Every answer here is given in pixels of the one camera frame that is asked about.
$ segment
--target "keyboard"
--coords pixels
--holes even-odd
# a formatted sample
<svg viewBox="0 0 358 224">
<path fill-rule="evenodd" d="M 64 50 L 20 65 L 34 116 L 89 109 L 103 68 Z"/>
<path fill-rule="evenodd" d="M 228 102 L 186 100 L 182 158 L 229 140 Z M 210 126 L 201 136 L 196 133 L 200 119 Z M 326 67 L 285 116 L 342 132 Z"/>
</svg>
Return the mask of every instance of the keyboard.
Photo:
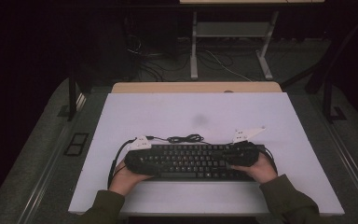
<svg viewBox="0 0 358 224">
<path fill-rule="evenodd" d="M 142 160 L 163 164 L 160 175 L 148 179 L 185 181 L 254 181 L 244 172 L 233 170 L 213 154 L 230 145 L 152 145 Z"/>
</svg>

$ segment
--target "desk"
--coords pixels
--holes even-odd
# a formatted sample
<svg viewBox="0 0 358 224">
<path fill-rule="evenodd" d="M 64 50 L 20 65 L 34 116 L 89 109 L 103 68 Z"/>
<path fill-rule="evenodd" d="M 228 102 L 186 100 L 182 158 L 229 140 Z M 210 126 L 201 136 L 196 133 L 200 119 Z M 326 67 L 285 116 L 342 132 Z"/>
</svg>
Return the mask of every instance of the desk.
<svg viewBox="0 0 358 224">
<path fill-rule="evenodd" d="M 324 0 L 180 0 L 181 4 L 289 4 L 289 3 L 322 3 Z M 193 14 L 193 32 L 191 39 L 190 73 L 192 79 L 198 79 L 196 43 L 197 37 L 264 37 L 261 49 L 256 51 L 258 62 L 266 80 L 273 76 L 266 61 L 269 41 L 278 19 L 279 11 L 274 11 L 270 21 L 262 22 L 198 22 L 197 11 Z"/>
<path fill-rule="evenodd" d="M 212 144 L 229 143 L 235 129 L 265 126 L 267 130 L 252 141 L 272 152 L 279 173 L 287 174 L 297 189 L 319 204 L 323 215 L 343 214 L 290 100 L 277 87 L 273 82 L 118 83 L 106 99 L 69 211 L 83 213 L 91 207 L 97 190 L 106 188 L 118 148 L 129 139 L 199 133 Z M 268 92 L 249 92 L 262 89 Z M 123 150 L 119 159 L 124 156 Z M 121 210 L 123 217 L 268 213 L 253 182 L 143 182 Z"/>
</svg>

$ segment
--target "white tabletop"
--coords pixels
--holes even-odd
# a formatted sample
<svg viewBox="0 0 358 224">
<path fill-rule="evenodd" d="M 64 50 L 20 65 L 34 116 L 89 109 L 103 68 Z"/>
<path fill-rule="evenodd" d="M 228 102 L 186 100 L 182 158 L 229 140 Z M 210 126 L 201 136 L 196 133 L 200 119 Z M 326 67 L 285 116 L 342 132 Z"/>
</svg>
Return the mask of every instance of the white tabletop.
<svg viewBox="0 0 358 224">
<path fill-rule="evenodd" d="M 319 205 L 322 215 L 343 214 L 296 112 L 282 92 L 109 94 L 69 211 L 83 213 L 92 206 L 97 191 L 106 189 L 119 147 L 129 139 L 198 133 L 206 142 L 225 144 L 232 141 L 237 129 L 262 126 L 267 129 L 251 141 L 272 152 L 279 174 L 287 174 L 298 190 Z M 256 183 L 143 182 L 127 196 L 121 215 L 259 216 L 268 212 Z"/>
</svg>

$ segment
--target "dark green sleeve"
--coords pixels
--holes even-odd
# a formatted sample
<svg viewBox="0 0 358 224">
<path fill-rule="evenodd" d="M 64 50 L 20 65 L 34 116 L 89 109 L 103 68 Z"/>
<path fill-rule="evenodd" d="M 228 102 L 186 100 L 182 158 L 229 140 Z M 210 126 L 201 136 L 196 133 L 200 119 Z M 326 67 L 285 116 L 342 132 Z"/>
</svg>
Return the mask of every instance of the dark green sleeve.
<svg viewBox="0 0 358 224">
<path fill-rule="evenodd" d="M 260 185 L 272 215 L 291 224 L 324 224 L 318 205 L 307 195 L 295 189 L 286 175 Z"/>
<path fill-rule="evenodd" d="M 117 223 L 118 213 L 124 204 L 124 196 L 109 190 L 99 190 L 92 207 L 83 214 L 77 224 Z"/>
</svg>

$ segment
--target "floor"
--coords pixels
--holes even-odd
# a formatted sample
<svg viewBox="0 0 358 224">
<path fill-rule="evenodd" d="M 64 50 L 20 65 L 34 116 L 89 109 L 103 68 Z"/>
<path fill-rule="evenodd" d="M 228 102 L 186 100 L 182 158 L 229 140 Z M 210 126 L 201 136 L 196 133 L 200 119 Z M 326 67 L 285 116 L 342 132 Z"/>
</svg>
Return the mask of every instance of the floor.
<svg viewBox="0 0 358 224">
<path fill-rule="evenodd" d="M 166 59 L 152 49 L 137 50 L 134 54 L 142 54 L 142 64 L 133 81 L 194 81 L 189 74 L 188 39 L 179 41 L 181 54 L 176 59 Z M 255 50 L 261 44 L 259 39 L 200 39 L 198 81 L 264 81 L 255 57 Z M 329 44 L 328 40 L 317 39 L 301 43 L 295 40 L 272 42 L 266 57 L 273 81 L 282 83 L 317 63 Z M 332 223 L 358 223 L 358 181 L 353 181 L 358 175 L 354 175 L 342 159 L 343 154 L 350 155 L 358 168 L 358 114 L 342 92 L 334 88 L 333 106 L 339 107 L 346 119 L 329 124 L 321 114 L 323 93 L 306 94 L 307 81 L 303 78 L 284 91 L 289 94 L 344 208 L 345 215 L 331 217 Z M 72 121 L 67 121 L 66 117 L 67 88 L 65 80 L 51 96 L 0 189 L 0 223 L 73 223 L 77 219 L 77 215 L 69 214 L 67 209 L 111 87 L 94 87 L 91 93 L 79 98 L 78 112 Z M 79 157 L 63 156 L 74 133 L 89 134 L 84 151 Z M 257 220 L 281 223 L 274 217 L 258 217 Z"/>
</svg>

